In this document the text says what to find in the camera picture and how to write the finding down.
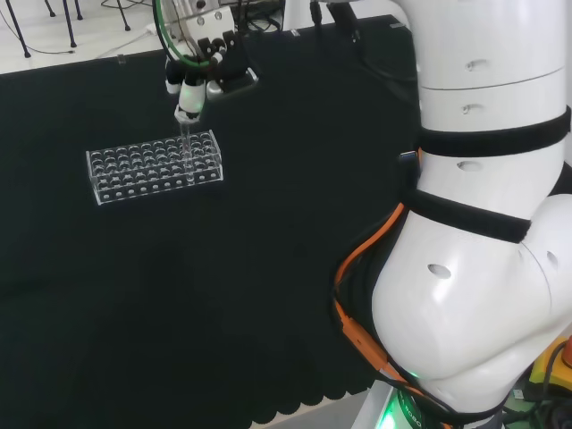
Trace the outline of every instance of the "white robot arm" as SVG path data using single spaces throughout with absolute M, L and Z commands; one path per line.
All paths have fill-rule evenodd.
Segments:
M 572 196 L 547 198 L 569 131 L 567 5 L 394 2 L 415 44 L 422 163 L 374 327 L 425 392 L 486 415 L 572 322 Z M 465 427 L 500 427 L 491 417 Z

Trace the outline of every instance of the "end effector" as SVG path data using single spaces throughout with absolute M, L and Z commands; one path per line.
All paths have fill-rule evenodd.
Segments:
M 175 118 L 197 122 L 207 99 L 214 100 L 257 81 L 249 67 L 229 6 L 219 0 L 164 0 L 165 20 L 176 49 L 189 61 L 174 57 L 165 66 L 167 90 L 179 93 Z M 205 64 L 190 66 L 189 62 Z

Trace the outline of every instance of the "chair leg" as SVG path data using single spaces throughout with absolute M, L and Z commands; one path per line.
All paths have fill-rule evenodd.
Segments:
M 20 26 L 18 25 L 18 21 L 16 21 L 16 15 L 14 15 L 14 10 L 12 9 L 12 5 L 10 4 L 10 0 L 6 0 L 6 4 L 8 5 L 10 16 L 12 16 L 12 22 L 14 23 L 14 27 L 16 27 L 16 32 L 18 33 L 18 38 L 20 39 L 21 47 L 24 50 L 24 56 L 26 58 L 30 58 L 32 55 L 30 55 L 28 52 L 28 47 L 26 46 L 26 42 L 24 42 L 24 36 L 21 34 Z
M 78 21 L 83 20 L 83 16 L 81 16 L 80 3 L 78 0 L 75 0 L 75 12 L 78 13 Z
M 68 0 L 63 0 L 63 11 L 65 12 L 65 20 L 68 23 L 68 31 L 70 32 L 70 46 L 77 47 L 75 40 L 73 40 L 72 21 L 70 21 L 70 11 L 68 10 Z
M 50 11 L 50 16 L 51 16 L 52 18 L 54 18 L 54 17 L 55 17 L 55 13 L 54 13 L 54 11 L 52 10 L 52 6 L 50 6 L 50 3 L 49 3 L 47 0 L 44 0 L 44 1 L 46 2 L 47 10 Z
M 130 31 L 131 27 L 127 25 L 127 20 L 125 19 L 125 13 L 123 13 L 122 2 L 121 0 L 117 0 L 117 5 L 119 6 L 119 12 L 122 13 L 123 22 L 125 23 L 125 31 Z

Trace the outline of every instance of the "white plastic casing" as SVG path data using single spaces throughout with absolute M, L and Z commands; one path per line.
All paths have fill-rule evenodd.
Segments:
M 566 0 L 396 3 L 425 128 L 506 130 L 565 112 Z M 384 347 L 459 412 L 499 405 L 572 322 L 572 196 L 547 198 L 563 163 L 563 141 L 513 156 L 423 153 L 419 189 L 533 222 L 514 244 L 409 213 L 375 285 Z
M 482 88 L 555 72 L 566 60 L 565 0 L 397 0 L 424 88 Z

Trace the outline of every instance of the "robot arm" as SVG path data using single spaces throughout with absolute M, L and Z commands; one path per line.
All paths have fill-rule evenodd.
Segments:
M 197 122 L 206 99 L 230 92 L 232 80 L 246 77 L 247 85 L 257 81 L 242 55 L 229 6 L 221 7 L 219 0 L 154 0 L 153 6 L 168 55 L 165 85 L 180 94 L 175 109 L 179 123 Z M 235 63 L 232 75 L 222 70 L 223 60 Z
M 566 2 L 395 3 L 416 49 L 423 154 L 415 187 L 446 215 L 422 206 L 407 213 L 374 287 L 374 327 L 425 392 L 459 413 L 487 414 L 572 322 L 572 197 L 547 198 L 570 120 Z M 463 228 L 459 204 L 531 226 L 520 240 Z M 358 332 L 352 323 L 344 329 Z M 354 344 L 387 369 L 360 335 Z M 466 427 L 487 423 L 473 421 Z

